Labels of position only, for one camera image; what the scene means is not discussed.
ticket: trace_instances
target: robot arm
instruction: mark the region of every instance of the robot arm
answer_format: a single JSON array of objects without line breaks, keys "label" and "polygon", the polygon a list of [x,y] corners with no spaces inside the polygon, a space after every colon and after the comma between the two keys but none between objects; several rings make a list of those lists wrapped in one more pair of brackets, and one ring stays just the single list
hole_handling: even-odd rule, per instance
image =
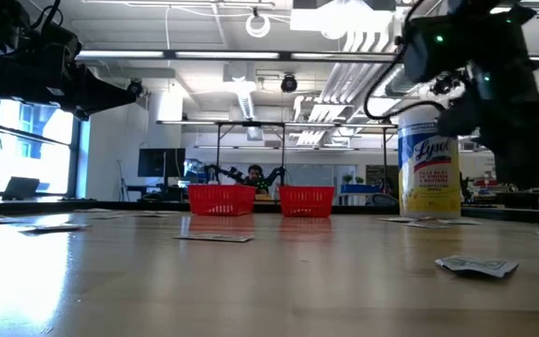
[{"label": "robot arm", "polygon": [[273,181],[276,180],[276,178],[280,177],[281,182],[284,181],[284,173],[285,169],[283,167],[275,168],[271,171],[268,178],[264,179],[264,183],[267,186],[271,186],[273,184]]},{"label": "robot arm", "polygon": [[232,178],[237,183],[244,183],[244,179],[242,178],[242,172],[237,170],[234,167],[231,167],[230,170],[225,170],[223,168],[218,167],[217,165],[206,165],[205,166],[205,173],[207,175],[207,180],[210,180],[210,173],[211,171],[215,172],[215,178],[217,179],[218,175],[220,173],[224,174],[228,178]]}]

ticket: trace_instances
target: red basket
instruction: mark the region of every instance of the red basket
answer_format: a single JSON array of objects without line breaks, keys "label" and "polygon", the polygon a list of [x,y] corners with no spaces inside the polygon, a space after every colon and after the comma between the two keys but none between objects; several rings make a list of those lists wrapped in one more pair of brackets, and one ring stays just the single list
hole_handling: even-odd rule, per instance
[{"label": "red basket", "polygon": [[284,216],[327,217],[332,213],[334,187],[280,186]]},{"label": "red basket", "polygon": [[197,215],[242,215],[253,211],[255,188],[245,185],[189,184],[191,212]]}]

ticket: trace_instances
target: table surface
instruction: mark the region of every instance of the table surface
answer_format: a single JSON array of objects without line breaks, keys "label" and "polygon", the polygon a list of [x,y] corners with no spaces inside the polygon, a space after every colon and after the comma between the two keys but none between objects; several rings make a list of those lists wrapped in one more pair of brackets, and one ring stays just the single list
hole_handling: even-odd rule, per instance
[{"label": "table surface", "polygon": [[[280,214],[0,225],[0,336],[539,336],[539,226],[406,227]],[[180,233],[255,235],[247,243]],[[439,269],[455,254],[519,262],[507,280]]]}]

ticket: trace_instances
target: monitor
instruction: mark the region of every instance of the monitor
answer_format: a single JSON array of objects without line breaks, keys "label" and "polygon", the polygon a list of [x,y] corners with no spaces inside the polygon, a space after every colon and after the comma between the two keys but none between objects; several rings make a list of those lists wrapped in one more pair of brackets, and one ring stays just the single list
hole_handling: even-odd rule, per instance
[{"label": "monitor", "polygon": [[139,177],[164,177],[164,162],[167,177],[184,175],[184,149],[140,149],[138,152]]}]

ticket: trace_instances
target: camera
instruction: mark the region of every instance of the camera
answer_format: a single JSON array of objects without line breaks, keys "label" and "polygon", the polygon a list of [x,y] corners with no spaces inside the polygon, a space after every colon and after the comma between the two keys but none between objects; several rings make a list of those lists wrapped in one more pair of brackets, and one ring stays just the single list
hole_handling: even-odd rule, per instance
[{"label": "camera", "polygon": [[297,90],[297,80],[295,79],[295,75],[284,75],[284,79],[282,80],[282,85],[280,85],[280,88],[282,89],[283,93],[290,94],[292,92],[295,92]]}]

